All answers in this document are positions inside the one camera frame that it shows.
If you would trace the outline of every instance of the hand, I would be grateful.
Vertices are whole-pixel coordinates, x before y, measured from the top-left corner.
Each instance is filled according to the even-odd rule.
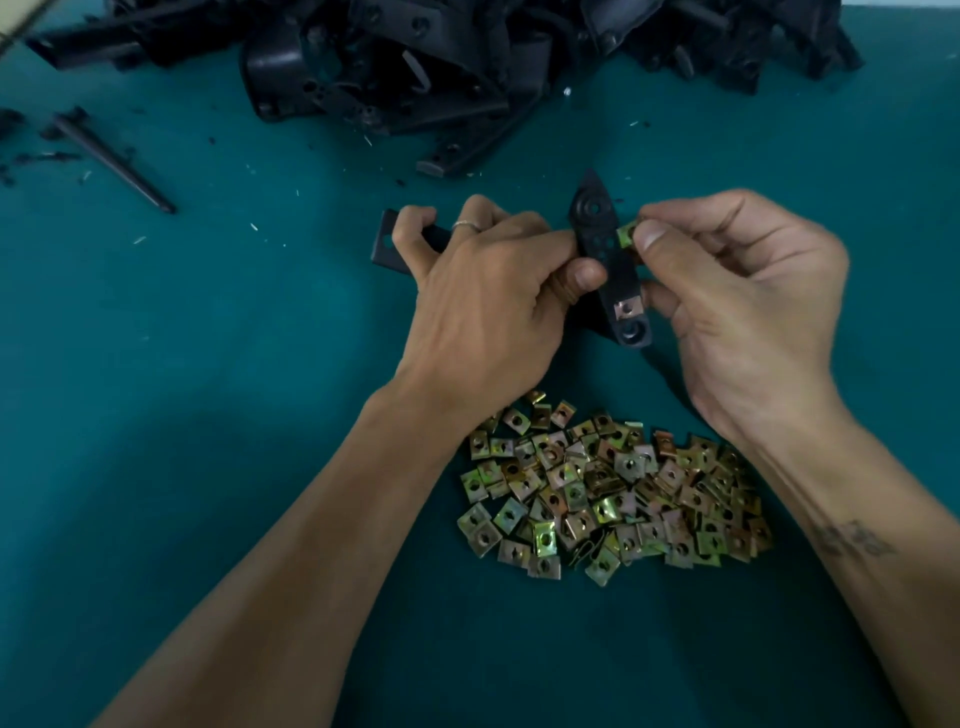
[[[659,281],[644,281],[644,301],[673,325],[710,426],[744,448],[839,406],[829,361],[848,258],[836,237],[740,190],[640,216],[634,242]]]
[[[458,417],[464,435],[535,387],[560,346],[567,309],[607,279],[577,258],[571,231],[550,231],[536,212],[511,216],[469,198],[442,255],[423,239],[433,207],[408,206],[394,244],[420,294],[396,379]]]

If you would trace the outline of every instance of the person's right arm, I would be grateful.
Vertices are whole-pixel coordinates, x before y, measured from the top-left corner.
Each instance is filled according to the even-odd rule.
[[[752,192],[640,215],[644,300],[673,325],[694,406],[800,524],[911,722],[960,725],[960,523],[837,393],[843,245]]]

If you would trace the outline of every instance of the person's right hand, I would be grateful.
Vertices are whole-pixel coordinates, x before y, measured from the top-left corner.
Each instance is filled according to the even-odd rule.
[[[762,447],[815,427],[839,397],[829,371],[848,258],[819,225],[734,190],[640,210],[634,243],[657,277],[644,302],[680,343],[690,400],[720,435]]]

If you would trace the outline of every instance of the tattoo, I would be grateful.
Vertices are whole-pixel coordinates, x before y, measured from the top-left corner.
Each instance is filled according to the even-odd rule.
[[[897,553],[895,548],[860,521],[850,521],[839,526],[814,526],[813,532],[820,548],[830,556],[843,556],[844,551],[864,551],[871,556]]]

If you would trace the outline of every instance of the green work mat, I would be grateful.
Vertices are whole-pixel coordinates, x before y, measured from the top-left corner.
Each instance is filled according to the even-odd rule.
[[[65,2],[44,22],[101,7]],[[58,74],[13,49],[0,106],[35,129],[0,143],[14,177],[0,187],[0,724],[90,721],[389,379],[415,288],[369,263],[387,206],[436,205],[449,225],[481,192],[562,225],[593,166],[624,220],[748,186],[824,223],[852,256],[844,396],[960,508],[960,12],[854,8],[845,25],[866,67],[815,83],[771,63],[754,98],[613,59],[451,181],[413,173],[427,135],[368,144],[322,118],[261,123],[236,49],[130,74]],[[75,104],[179,215],[88,159],[12,164],[76,151],[35,133]],[[656,335],[676,366],[662,322]],[[638,353],[590,333],[567,337],[544,388],[582,412],[708,434]],[[772,495],[777,547],[753,564],[644,561],[601,590],[477,560],[455,524],[466,469],[459,456],[414,525],[337,725],[903,724]]]

